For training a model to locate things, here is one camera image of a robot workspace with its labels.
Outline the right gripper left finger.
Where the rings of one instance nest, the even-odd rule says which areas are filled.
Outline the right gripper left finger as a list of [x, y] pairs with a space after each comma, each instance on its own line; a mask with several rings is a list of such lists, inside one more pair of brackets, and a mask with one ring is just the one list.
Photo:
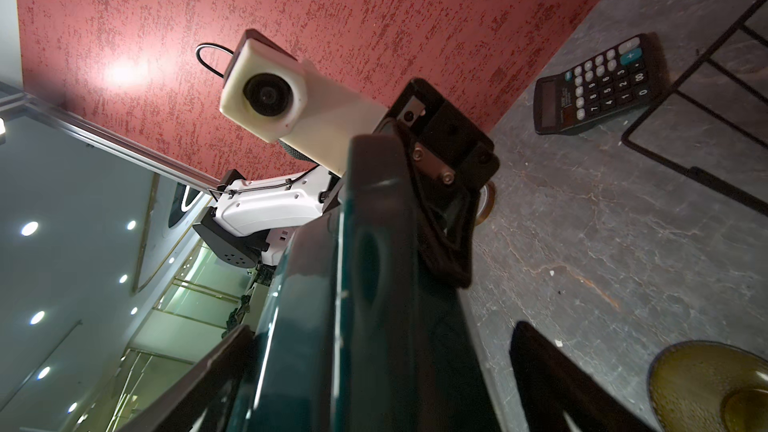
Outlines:
[[189, 431], [215, 394], [241, 376], [253, 337], [249, 326], [236, 327], [121, 431]]

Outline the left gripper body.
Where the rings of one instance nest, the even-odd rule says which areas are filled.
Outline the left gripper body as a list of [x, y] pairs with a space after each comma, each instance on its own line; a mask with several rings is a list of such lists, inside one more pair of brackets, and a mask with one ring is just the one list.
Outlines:
[[498, 171], [493, 141], [422, 78], [410, 80], [375, 129], [374, 176], [416, 173], [448, 189], [478, 192]]

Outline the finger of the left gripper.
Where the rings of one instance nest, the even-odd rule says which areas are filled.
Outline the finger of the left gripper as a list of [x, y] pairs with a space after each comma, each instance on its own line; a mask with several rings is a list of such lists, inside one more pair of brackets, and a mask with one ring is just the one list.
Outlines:
[[428, 271], [454, 288], [472, 283], [471, 246], [479, 191], [466, 187], [458, 172], [405, 125], [398, 138], [417, 201], [419, 253]]

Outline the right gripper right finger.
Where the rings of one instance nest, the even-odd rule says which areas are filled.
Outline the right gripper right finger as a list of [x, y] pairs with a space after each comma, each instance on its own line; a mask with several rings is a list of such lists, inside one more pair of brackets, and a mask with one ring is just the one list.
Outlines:
[[650, 429], [530, 323], [515, 325], [509, 355], [531, 431]]

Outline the white cup teal outside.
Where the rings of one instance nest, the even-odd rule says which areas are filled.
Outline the white cup teal outside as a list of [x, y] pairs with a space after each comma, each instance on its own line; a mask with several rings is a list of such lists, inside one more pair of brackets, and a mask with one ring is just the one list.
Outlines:
[[278, 266], [231, 431], [496, 431], [457, 290], [418, 255], [399, 139], [351, 144], [342, 203]]

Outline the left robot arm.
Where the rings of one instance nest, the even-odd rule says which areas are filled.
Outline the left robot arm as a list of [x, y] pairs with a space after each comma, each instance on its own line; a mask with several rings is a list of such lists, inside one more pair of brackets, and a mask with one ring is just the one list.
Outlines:
[[442, 283], [471, 284], [475, 225], [493, 203], [499, 160], [493, 142], [422, 79], [411, 81], [374, 132], [349, 144], [347, 170], [326, 179], [319, 168], [250, 182], [231, 170], [195, 231], [223, 261], [275, 266], [299, 228], [343, 212], [346, 245], [361, 260], [422, 263]]

